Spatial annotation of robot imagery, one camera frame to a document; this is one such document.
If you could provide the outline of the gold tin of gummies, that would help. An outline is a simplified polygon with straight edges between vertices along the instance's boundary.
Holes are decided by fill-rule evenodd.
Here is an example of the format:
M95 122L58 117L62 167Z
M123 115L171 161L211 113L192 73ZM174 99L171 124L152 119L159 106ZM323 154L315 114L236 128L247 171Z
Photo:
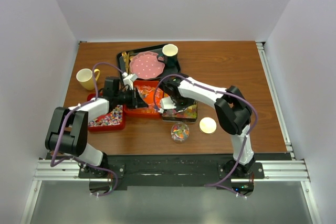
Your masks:
M195 123L198 118L198 103L194 101L191 106L181 111L167 110L161 117L163 121Z

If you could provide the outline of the orange tin of lollipops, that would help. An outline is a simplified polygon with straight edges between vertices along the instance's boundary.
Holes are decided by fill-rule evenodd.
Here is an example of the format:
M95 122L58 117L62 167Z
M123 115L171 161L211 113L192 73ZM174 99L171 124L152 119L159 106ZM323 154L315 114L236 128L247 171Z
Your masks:
M161 114L154 109L154 100L156 100L157 105L160 106L161 99L168 97L168 95L160 88L154 93L158 81L136 80L133 84L139 91L141 98L147 103L148 107L129 109L125 106L124 111L126 115L136 118L159 119Z

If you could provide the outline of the clear plastic jar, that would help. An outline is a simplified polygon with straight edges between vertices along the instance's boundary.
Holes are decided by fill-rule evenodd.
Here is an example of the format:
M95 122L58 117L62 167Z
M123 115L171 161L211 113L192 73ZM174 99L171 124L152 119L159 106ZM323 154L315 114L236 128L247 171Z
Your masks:
M189 135L189 127L183 122L176 122L171 128L171 138L177 143L185 142Z

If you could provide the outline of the red tin of candies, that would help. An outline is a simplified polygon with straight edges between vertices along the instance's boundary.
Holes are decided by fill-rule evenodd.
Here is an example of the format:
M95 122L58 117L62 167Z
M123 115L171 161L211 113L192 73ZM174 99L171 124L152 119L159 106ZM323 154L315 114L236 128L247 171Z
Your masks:
M117 105L111 112L101 115L88 123L89 132L118 131L125 128L125 111L122 105Z

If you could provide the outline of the gold jar lid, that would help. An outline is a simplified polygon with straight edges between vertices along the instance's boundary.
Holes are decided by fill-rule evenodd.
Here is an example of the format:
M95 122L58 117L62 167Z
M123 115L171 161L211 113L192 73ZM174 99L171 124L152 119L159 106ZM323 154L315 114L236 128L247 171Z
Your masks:
M213 134L217 129L216 121L210 117L204 117L199 122L199 129L205 134Z

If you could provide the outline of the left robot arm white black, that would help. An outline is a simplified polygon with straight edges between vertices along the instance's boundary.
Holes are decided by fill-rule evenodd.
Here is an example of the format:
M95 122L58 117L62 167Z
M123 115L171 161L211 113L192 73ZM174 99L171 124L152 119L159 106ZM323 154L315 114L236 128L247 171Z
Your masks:
M131 109L147 108L133 83L136 74L122 74L118 77L106 77L104 87L85 103L73 107L57 107L50 121L45 139L45 147L54 154L62 153L77 158L79 162L90 166L97 178L108 174L107 155L88 143L89 122L106 115L119 105Z

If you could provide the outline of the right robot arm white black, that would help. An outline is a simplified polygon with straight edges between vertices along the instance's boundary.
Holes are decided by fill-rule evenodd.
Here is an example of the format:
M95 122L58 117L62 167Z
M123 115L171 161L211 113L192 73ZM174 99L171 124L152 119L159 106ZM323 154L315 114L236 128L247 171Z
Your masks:
M170 74L158 84L168 95L160 102L159 112L175 109L181 111L197 101L213 108L221 128L230 135L233 159L223 165L225 172L246 178L253 171L254 151L250 143L251 116L255 108L245 100L236 86L219 88L201 83L182 74Z

